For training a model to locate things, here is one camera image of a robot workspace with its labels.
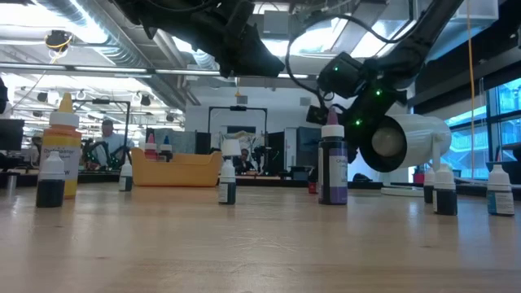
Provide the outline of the small white-capped dropper bottle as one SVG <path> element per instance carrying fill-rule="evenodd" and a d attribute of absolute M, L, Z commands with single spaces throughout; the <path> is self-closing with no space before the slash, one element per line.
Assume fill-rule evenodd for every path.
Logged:
<path fill-rule="evenodd" d="M 447 164 L 441 164 L 435 172 L 433 189 L 433 211 L 435 214 L 456 216 L 458 201 L 453 171 Z"/>
<path fill-rule="evenodd" d="M 429 168 L 425 172 L 423 183 L 423 198 L 425 203 L 433 203 L 435 175 L 436 173 L 433 168 Z"/>
<path fill-rule="evenodd" d="M 221 168 L 218 186 L 218 203 L 234 205 L 236 202 L 236 177 L 232 160 L 226 160 Z"/>
<path fill-rule="evenodd" d="M 65 187 L 64 162 L 52 151 L 42 162 L 37 181 L 37 208 L 58 208 L 63 204 Z"/>
<path fill-rule="evenodd" d="M 127 160 L 122 166 L 119 178 L 119 191 L 131 191 L 133 187 L 133 167 Z"/>

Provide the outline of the large pink food coloring bottle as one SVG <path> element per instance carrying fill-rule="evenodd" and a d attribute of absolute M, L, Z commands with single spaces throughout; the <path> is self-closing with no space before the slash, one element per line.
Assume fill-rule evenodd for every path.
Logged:
<path fill-rule="evenodd" d="M 149 161 L 158 160 L 157 144 L 155 143 L 155 136 L 153 133 L 150 133 L 147 137 L 147 141 L 144 147 L 144 154 L 146 159 Z"/>

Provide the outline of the yellow plastic basket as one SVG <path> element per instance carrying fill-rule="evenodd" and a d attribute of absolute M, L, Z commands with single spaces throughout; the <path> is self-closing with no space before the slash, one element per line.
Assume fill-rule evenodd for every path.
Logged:
<path fill-rule="evenodd" d="M 131 150 L 136 186 L 213 187 L 217 184 L 222 153 L 209 155 L 177 153 L 170 162 L 148 160 L 140 148 Z"/>

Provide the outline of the small blue-label dropper bottle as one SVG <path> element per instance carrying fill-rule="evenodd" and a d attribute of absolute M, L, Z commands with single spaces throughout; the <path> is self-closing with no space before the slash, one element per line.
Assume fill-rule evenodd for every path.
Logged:
<path fill-rule="evenodd" d="M 488 213 L 497 216 L 514 215 L 514 196 L 507 172 L 500 164 L 494 164 L 488 175 Z"/>

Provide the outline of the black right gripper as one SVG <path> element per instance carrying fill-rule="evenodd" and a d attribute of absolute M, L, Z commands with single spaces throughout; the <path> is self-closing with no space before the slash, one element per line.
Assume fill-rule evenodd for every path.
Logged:
<path fill-rule="evenodd" d="M 366 87 L 355 98 L 351 107 L 341 114 L 349 163 L 356 159 L 357 151 L 362 146 L 370 143 L 377 126 L 395 103 L 407 104 L 405 90 Z"/>

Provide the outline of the black ceiling dome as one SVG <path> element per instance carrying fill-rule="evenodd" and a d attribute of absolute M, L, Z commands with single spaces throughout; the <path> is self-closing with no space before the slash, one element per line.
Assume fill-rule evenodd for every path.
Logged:
<path fill-rule="evenodd" d="M 61 53 L 65 52 L 72 41 L 73 35 L 63 30 L 52 30 L 50 34 L 44 38 L 45 45 L 48 49 Z"/>

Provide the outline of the large blue food coloring bottle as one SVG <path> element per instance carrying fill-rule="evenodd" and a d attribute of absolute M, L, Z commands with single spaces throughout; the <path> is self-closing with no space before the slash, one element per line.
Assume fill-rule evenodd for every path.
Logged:
<path fill-rule="evenodd" d="M 160 152 L 158 154 L 158 161 L 169 162 L 173 158 L 173 146 L 170 144 L 169 136 L 164 137 L 164 141 L 160 144 Z"/>

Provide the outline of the dark cabinet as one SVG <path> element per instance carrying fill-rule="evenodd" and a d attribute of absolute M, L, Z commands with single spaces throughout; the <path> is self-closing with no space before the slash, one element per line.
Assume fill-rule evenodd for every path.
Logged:
<path fill-rule="evenodd" d="M 296 166 L 314 168 L 318 164 L 318 143 L 321 141 L 321 130 L 317 128 L 299 127 L 296 132 Z"/>

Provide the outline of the white shaded table lamp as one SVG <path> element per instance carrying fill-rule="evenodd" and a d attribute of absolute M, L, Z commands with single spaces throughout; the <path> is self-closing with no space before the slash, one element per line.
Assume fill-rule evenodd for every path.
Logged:
<path fill-rule="evenodd" d="M 238 139 L 225 139 L 221 144 L 221 150 L 224 158 L 240 157 L 242 155 Z"/>

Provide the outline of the person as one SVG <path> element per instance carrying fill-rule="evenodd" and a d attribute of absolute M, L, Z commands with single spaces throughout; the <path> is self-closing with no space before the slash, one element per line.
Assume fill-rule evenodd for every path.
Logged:
<path fill-rule="evenodd" d="M 242 149 L 240 157 L 233 158 L 233 166 L 236 174 L 247 173 L 248 171 L 254 171 L 253 164 L 248 160 L 249 150 Z"/>
<path fill-rule="evenodd" d="M 124 142 L 128 148 L 134 147 L 134 142 L 130 138 L 126 138 L 124 134 L 115 133 L 112 120 L 104 120 L 102 123 L 102 137 L 101 140 L 107 145 L 97 145 L 93 149 L 93 155 L 96 162 L 92 163 L 91 167 L 96 169 L 105 169 L 108 166 L 107 154 L 112 158 L 122 161 L 125 157 L 125 150 L 122 149 Z"/>

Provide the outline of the grey ceiling box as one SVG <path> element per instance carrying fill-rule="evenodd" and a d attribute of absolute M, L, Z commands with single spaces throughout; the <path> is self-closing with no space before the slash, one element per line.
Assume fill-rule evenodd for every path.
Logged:
<path fill-rule="evenodd" d="M 286 11 L 265 11 L 263 33 L 286 35 L 290 16 Z"/>

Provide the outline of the long ceiling light strip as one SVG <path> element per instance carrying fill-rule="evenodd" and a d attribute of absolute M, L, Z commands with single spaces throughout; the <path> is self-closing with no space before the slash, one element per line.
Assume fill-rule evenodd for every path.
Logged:
<path fill-rule="evenodd" d="M 8 63 L 0 62 L 0 69 L 56 71 L 56 72 L 96 72 L 113 73 L 131 76 L 143 75 L 183 75 L 194 77 L 221 77 L 218 71 L 194 70 L 194 69 L 155 69 L 155 68 L 118 68 L 81 65 L 60 65 L 43 63 Z"/>

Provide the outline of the large yellow food coloring bottle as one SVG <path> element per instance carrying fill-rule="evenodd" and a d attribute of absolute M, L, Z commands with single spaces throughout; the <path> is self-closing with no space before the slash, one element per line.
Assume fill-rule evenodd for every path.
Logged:
<path fill-rule="evenodd" d="M 49 118 L 50 126 L 44 130 L 40 152 L 40 169 L 52 151 L 59 153 L 64 162 L 64 198 L 74 199 L 77 193 L 77 178 L 81 158 L 80 117 L 73 112 L 72 96 L 65 93 L 59 108 Z"/>

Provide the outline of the black monitor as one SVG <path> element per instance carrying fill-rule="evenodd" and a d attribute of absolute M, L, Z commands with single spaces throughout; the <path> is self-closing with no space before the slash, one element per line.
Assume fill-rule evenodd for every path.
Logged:
<path fill-rule="evenodd" d="M 0 119 L 0 151 L 20 151 L 24 120 Z"/>

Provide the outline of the large purple food coloring bottle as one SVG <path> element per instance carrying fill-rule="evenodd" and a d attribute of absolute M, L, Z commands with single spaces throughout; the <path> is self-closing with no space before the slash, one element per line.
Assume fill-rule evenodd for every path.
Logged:
<path fill-rule="evenodd" d="M 328 111 L 318 144 L 318 202 L 324 205 L 346 205 L 348 202 L 348 151 L 344 127 L 336 110 Z"/>

